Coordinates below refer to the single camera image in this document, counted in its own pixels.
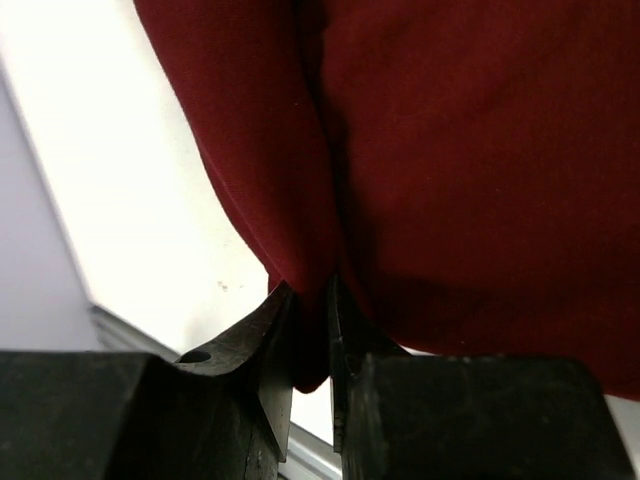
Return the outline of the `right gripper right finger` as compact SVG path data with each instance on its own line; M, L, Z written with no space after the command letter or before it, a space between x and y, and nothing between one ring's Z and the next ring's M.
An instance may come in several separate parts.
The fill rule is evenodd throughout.
M349 391L367 355L387 357L408 356L409 353L364 315L339 276L329 281L326 299L333 448L341 454L349 411Z

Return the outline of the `dark red t-shirt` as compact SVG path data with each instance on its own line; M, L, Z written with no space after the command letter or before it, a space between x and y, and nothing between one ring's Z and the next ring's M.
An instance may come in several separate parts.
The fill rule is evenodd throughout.
M638 398L637 2L135 9L232 224L300 296L300 391L339 275L404 346L570 356Z

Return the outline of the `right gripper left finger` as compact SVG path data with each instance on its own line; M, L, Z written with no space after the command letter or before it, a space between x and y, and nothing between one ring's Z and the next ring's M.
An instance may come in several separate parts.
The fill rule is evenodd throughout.
M256 310L176 361L183 371L236 389L280 462L286 460L290 430L294 312L294 292L282 282Z

